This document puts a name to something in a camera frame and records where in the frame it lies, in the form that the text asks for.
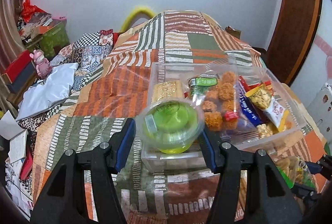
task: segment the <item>striped fabric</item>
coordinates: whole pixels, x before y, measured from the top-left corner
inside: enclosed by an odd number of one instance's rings
[[[112,135],[117,135],[128,117],[135,117],[146,106],[152,62],[209,63],[234,56],[241,66],[259,66],[260,53],[236,40],[209,16],[195,11],[167,11],[158,14],[135,32],[124,33],[122,43],[105,58],[86,85],[73,93],[57,115],[38,130],[34,157],[34,199],[50,171],[67,148],[78,152],[90,150]],[[309,132],[317,146],[315,133]],[[286,154],[301,154],[315,160],[305,140]],[[140,156],[142,145],[135,138],[126,166],[112,175],[126,219],[131,219],[130,205],[141,212],[168,214],[169,223],[205,222],[217,188],[219,176],[205,169],[165,170],[149,173]],[[97,220],[91,174],[86,172],[85,189],[89,217]],[[323,182],[317,180],[322,188]],[[236,220],[243,217],[240,204]]]

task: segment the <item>wooden door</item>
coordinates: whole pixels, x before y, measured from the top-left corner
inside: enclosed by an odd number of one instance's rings
[[[291,84],[316,35],[321,0],[282,0],[266,65],[283,83]]]

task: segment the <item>silver bolt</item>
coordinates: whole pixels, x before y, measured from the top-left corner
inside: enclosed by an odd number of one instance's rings
[[[106,149],[106,148],[109,146],[109,143],[107,143],[107,142],[102,142],[99,146],[100,146],[100,148],[102,148],[102,149]]]
[[[67,149],[66,152],[64,152],[66,156],[71,156],[74,153],[74,150],[72,149]]]
[[[260,154],[261,156],[265,156],[266,155],[266,151],[264,149],[258,149],[257,153]]]
[[[230,149],[230,148],[231,148],[230,143],[222,143],[221,146],[222,146],[224,149]]]

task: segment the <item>curtain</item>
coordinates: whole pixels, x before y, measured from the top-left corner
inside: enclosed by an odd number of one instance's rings
[[[25,50],[16,23],[22,10],[23,0],[0,0],[0,72],[13,62]],[[0,107],[3,111],[17,111],[6,101],[9,90],[0,77]]]

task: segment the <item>red plastic bag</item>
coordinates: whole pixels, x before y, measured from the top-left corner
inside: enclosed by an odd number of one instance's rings
[[[25,23],[28,23],[34,13],[46,13],[42,9],[38,8],[36,5],[31,5],[30,0],[25,0],[23,2],[23,10],[21,16]]]

